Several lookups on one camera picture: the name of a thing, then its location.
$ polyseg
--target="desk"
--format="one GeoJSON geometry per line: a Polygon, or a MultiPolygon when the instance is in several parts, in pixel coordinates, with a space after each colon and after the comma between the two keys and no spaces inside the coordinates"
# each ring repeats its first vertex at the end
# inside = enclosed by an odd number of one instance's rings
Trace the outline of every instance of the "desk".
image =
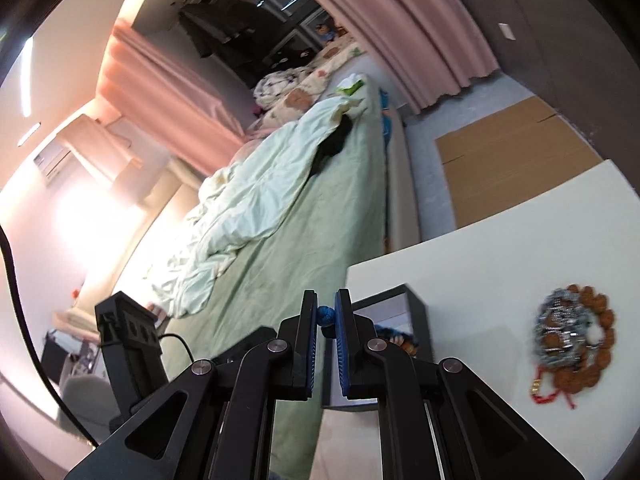
{"type": "Polygon", "coordinates": [[[602,480],[640,426],[639,271],[640,200],[605,161],[476,224],[350,267],[347,288],[357,301],[407,283],[429,307],[436,360],[462,359],[587,480],[602,480]],[[570,283],[607,294],[617,317],[613,361],[574,397],[576,410],[529,397],[536,310],[570,283]]]}

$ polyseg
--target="cardboard sheet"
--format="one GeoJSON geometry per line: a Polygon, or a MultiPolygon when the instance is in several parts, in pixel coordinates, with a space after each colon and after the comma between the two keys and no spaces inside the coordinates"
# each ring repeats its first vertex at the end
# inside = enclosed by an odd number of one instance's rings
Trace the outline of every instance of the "cardboard sheet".
{"type": "Polygon", "coordinates": [[[459,228],[544,193],[602,160],[538,97],[436,144],[459,228]]]}

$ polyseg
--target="metal screw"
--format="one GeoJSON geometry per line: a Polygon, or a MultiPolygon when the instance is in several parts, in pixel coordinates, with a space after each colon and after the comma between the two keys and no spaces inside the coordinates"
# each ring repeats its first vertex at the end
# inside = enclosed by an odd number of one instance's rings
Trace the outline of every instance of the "metal screw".
{"type": "Polygon", "coordinates": [[[369,339],[369,341],[367,342],[367,348],[369,348],[369,350],[373,350],[374,352],[382,352],[386,348],[386,341],[378,337],[369,339]]]}
{"type": "Polygon", "coordinates": [[[213,365],[206,359],[199,359],[191,365],[191,371],[196,375],[206,375],[212,368],[213,365]]]}
{"type": "Polygon", "coordinates": [[[462,371],[462,363],[453,358],[445,359],[442,363],[442,367],[451,374],[457,374],[462,371]]]}
{"type": "Polygon", "coordinates": [[[267,348],[270,352],[284,352],[287,349],[287,342],[284,339],[274,339],[269,341],[267,348]]]}

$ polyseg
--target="light switch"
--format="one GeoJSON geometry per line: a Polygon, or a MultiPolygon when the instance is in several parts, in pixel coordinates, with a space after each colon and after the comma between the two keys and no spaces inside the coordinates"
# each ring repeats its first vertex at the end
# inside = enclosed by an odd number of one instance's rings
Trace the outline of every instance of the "light switch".
{"type": "Polygon", "coordinates": [[[507,40],[516,41],[516,37],[513,35],[513,31],[508,23],[498,23],[498,27],[500,27],[502,35],[507,38],[507,40]]]}

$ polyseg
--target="black cable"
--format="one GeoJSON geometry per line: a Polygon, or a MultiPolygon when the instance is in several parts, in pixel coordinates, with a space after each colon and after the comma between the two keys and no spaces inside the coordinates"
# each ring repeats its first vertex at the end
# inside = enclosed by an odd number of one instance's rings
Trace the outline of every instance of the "black cable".
{"type": "Polygon", "coordinates": [[[175,337],[176,339],[179,339],[180,342],[184,345],[184,349],[187,351],[187,354],[189,354],[189,359],[191,359],[191,363],[195,362],[195,359],[193,358],[193,354],[191,353],[189,345],[187,345],[187,342],[184,339],[182,339],[182,336],[167,332],[167,333],[164,333],[162,335],[159,335],[158,336],[158,340],[161,340],[163,337],[175,337]]]}
{"type": "Polygon", "coordinates": [[[58,392],[53,388],[47,374],[40,363],[40,359],[38,358],[38,354],[36,349],[33,346],[33,341],[31,340],[31,335],[29,334],[29,327],[27,327],[27,322],[24,319],[24,312],[22,310],[22,304],[20,303],[20,294],[18,293],[18,282],[15,276],[15,266],[14,266],[14,257],[11,252],[11,245],[9,245],[9,239],[6,237],[4,233],[4,229],[0,225],[0,250],[2,251],[2,259],[4,260],[4,268],[6,269],[6,278],[9,283],[9,292],[11,293],[11,302],[14,304],[14,312],[15,319],[18,320],[18,326],[20,327],[20,333],[22,334],[22,339],[24,340],[24,344],[27,347],[27,352],[29,353],[29,357],[31,358],[31,362],[33,366],[36,368],[42,383],[45,385],[53,400],[56,401],[62,413],[64,413],[67,418],[73,423],[73,425],[78,428],[78,431],[82,434],[82,436],[87,439],[92,446],[98,447],[98,443],[91,436],[86,428],[80,423],[80,421],[76,418],[76,416],[71,413],[71,410],[67,407],[64,401],[58,395],[58,392]]]}

